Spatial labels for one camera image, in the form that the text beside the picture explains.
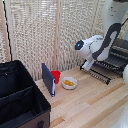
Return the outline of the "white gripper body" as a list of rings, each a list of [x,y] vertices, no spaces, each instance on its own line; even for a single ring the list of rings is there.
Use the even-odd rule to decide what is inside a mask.
[[[82,67],[83,67],[85,70],[89,70],[89,69],[92,67],[92,65],[93,65],[94,62],[95,62],[94,59],[92,59],[92,60],[87,60],[87,61],[82,65]]]

